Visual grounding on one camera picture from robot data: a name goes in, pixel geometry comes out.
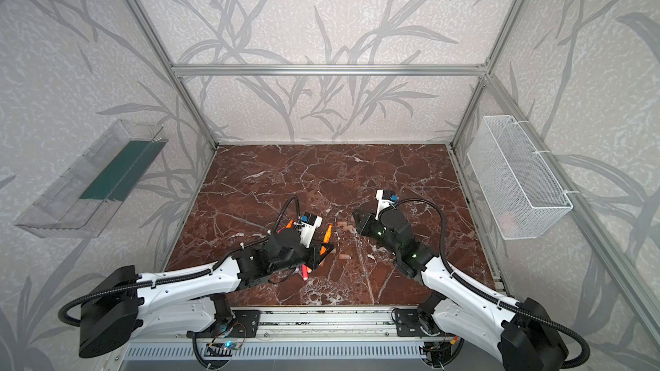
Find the brown marble surface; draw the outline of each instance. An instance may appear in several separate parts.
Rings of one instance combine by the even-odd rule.
[[[231,305],[418,304],[430,291],[402,276],[392,266],[392,255],[353,227],[352,210],[375,210],[379,188],[392,189],[402,199],[422,197],[440,205],[448,216],[448,260],[493,286],[445,145],[221,146],[168,270],[214,261],[241,242],[263,237],[295,194],[301,213],[323,218],[315,238],[323,239],[333,223],[335,252],[309,274],[309,281],[295,273],[281,284],[231,293]],[[402,207],[415,234],[437,250],[440,219],[435,211],[423,205]],[[286,221],[294,213],[292,204]]]

